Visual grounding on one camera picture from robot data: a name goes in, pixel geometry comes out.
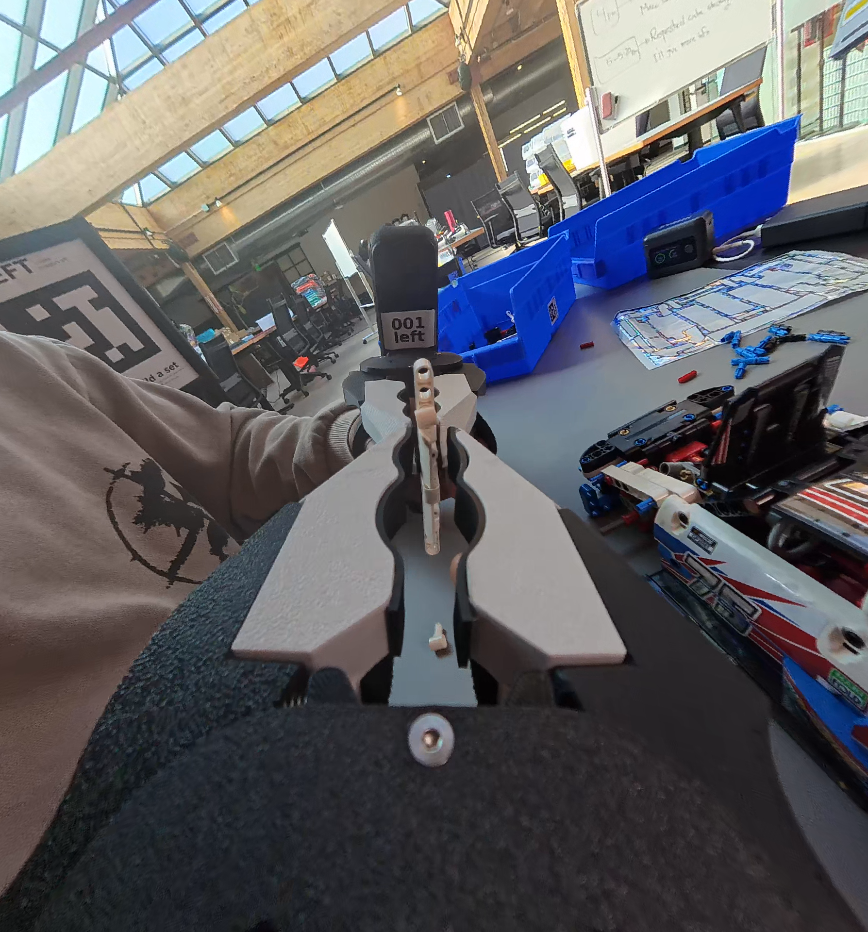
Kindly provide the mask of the wooden background table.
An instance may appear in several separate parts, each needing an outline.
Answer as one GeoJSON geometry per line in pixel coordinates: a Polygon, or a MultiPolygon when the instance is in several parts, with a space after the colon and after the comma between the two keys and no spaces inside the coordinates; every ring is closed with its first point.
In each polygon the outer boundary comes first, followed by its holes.
{"type": "Polygon", "coordinates": [[[686,160],[708,145],[705,130],[716,123],[722,140],[749,132],[764,125],[759,114],[758,90],[763,82],[757,77],[742,87],[732,88],[715,100],[695,105],[679,116],[671,117],[654,128],[638,131],[639,117],[633,116],[605,130],[601,146],[608,180],[619,190],[641,178],[653,150],[676,140],[685,142],[686,160]]]}

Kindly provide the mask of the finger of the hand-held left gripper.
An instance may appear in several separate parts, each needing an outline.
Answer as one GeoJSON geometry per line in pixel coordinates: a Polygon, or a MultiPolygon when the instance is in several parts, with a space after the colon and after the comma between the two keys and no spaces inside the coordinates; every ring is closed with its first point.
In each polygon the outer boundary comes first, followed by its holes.
{"type": "Polygon", "coordinates": [[[477,402],[484,387],[483,370],[456,370],[435,376],[436,406],[444,432],[457,428],[470,432],[477,417],[477,402]]]}
{"type": "Polygon", "coordinates": [[[414,425],[406,413],[408,389],[393,379],[369,379],[363,386],[362,427],[370,439],[402,438],[414,425]]]}

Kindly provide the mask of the toy brick race car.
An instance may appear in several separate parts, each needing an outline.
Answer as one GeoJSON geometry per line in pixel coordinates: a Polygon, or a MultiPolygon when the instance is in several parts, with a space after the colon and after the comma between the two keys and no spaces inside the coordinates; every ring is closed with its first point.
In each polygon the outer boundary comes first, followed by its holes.
{"type": "Polygon", "coordinates": [[[580,456],[588,517],[650,530],[654,585],[868,809],[868,416],[829,404],[844,333],[743,391],[670,400],[580,456]]]}

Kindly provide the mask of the large wall whiteboard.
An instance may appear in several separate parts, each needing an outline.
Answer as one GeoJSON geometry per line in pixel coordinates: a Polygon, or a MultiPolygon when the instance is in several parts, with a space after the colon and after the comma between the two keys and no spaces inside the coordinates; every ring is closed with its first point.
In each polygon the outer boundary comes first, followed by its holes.
{"type": "Polygon", "coordinates": [[[585,1],[576,5],[602,126],[650,110],[676,91],[764,48],[769,1],[585,1]]]}

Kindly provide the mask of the person's beige sweatshirt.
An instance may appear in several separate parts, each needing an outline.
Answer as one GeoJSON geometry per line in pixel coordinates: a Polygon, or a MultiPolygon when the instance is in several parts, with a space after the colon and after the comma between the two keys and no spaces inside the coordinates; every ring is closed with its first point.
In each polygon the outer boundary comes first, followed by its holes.
{"type": "Polygon", "coordinates": [[[215,409],[0,331],[0,896],[127,670],[238,550],[192,488],[215,409]]]}

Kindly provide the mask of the small black electronic box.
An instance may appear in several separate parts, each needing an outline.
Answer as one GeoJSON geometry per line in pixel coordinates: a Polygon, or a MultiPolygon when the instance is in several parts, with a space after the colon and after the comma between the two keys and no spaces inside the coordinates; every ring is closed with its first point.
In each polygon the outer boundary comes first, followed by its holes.
{"type": "Polygon", "coordinates": [[[708,209],[658,227],[642,241],[647,277],[653,281],[702,267],[715,246],[715,219],[708,209]]]}

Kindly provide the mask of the pile of blue toy pins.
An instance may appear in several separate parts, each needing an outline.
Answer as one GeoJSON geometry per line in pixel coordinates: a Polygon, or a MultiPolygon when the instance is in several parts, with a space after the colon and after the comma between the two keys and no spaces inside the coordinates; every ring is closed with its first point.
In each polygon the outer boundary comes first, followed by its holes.
{"type": "Polygon", "coordinates": [[[768,328],[763,338],[753,345],[743,343],[743,332],[735,330],[720,339],[721,345],[731,348],[733,378],[743,379],[748,368],[766,366],[769,358],[781,345],[793,343],[819,343],[846,346],[851,337],[844,332],[819,330],[812,333],[797,333],[789,325],[776,324],[768,328]]]}

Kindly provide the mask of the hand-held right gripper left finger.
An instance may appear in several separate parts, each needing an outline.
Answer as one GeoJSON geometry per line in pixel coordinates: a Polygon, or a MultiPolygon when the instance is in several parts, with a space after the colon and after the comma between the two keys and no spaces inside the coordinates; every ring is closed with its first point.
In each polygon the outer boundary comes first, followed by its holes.
{"type": "Polygon", "coordinates": [[[234,639],[239,659],[343,672],[358,699],[387,704],[404,636],[412,427],[400,425],[306,496],[234,639]]]}

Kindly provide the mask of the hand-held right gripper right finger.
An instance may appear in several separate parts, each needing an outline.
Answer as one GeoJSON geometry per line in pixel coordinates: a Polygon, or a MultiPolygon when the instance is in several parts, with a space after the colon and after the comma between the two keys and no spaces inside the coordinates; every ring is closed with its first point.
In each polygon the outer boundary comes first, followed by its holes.
{"type": "Polygon", "coordinates": [[[469,433],[451,428],[447,472],[457,555],[452,616],[458,665],[478,705],[521,679],[621,666],[628,649],[557,504],[469,433]]]}

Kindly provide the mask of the framed black-white marker card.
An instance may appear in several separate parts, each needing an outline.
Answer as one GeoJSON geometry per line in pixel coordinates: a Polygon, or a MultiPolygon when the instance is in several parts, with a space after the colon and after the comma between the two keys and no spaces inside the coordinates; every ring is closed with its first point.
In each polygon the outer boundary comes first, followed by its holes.
{"type": "Polygon", "coordinates": [[[118,374],[226,401],[205,360],[86,219],[0,239],[0,330],[84,350],[118,374]]]}

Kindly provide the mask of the shiny sticker sheet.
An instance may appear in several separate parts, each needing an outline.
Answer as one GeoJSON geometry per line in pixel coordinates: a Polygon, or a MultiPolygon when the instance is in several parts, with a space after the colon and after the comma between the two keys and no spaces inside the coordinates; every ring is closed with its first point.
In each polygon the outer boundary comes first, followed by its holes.
{"type": "Polygon", "coordinates": [[[619,340],[648,370],[868,291],[868,259],[829,250],[790,250],[679,297],[621,310],[619,340]]]}

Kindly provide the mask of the stack of clear storage boxes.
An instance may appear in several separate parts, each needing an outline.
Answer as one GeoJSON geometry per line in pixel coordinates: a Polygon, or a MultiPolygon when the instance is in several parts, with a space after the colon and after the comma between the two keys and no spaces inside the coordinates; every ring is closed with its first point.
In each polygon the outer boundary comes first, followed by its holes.
{"type": "Polygon", "coordinates": [[[547,148],[553,150],[572,176],[586,169],[596,168],[599,159],[592,137],[589,110],[583,108],[573,114],[564,115],[546,125],[521,146],[521,158],[532,193],[550,185],[537,159],[537,155],[547,148]]]}

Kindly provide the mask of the rolling whiteboard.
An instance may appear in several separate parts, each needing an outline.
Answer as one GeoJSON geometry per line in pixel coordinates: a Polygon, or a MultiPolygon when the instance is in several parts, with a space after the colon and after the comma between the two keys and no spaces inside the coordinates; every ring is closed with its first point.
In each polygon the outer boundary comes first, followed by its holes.
{"type": "Polygon", "coordinates": [[[374,303],[374,292],[370,284],[369,273],[358,262],[358,256],[350,249],[336,226],[335,219],[331,219],[325,228],[322,238],[332,254],[339,276],[347,291],[357,304],[360,314],[367,325],[366,333],[362,336],[363,346],[378,341],[377,316],[374,303]]]}

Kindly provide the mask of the white toy brick beam assembly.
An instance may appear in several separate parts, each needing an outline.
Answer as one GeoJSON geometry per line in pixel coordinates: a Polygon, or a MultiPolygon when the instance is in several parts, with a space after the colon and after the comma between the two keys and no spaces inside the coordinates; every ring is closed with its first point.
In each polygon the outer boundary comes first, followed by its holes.
{"type": "Polygon", "coordinates": [[[415,423],[417,426],[421,507],[426,553],[440,553],[440,421],[435,378],[430,362],[414,362],[415,423]]]}

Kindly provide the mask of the person's left forearm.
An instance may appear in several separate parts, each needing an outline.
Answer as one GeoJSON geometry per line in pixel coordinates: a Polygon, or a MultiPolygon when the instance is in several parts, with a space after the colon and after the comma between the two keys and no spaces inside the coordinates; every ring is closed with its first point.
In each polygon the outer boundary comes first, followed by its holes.
{"type": "Polygon", "coordinates": [[[199,418],[193,490],[239,542],[358,456],[358,409],[335,402],[313,416],[224,404],[199,418]]]}

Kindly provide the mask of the blue storage bin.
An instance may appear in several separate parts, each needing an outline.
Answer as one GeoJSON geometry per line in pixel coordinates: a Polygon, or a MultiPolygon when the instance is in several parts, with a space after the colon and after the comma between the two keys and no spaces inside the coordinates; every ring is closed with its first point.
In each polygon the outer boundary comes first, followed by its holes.
{"type": "Polygon", "coordinates": [[[801,116],[697,150],[552,226],[575,282],[611,290],[647,273],[652,231],[712,213],[717,241],[775,216],[787,203],[801,116]]]}

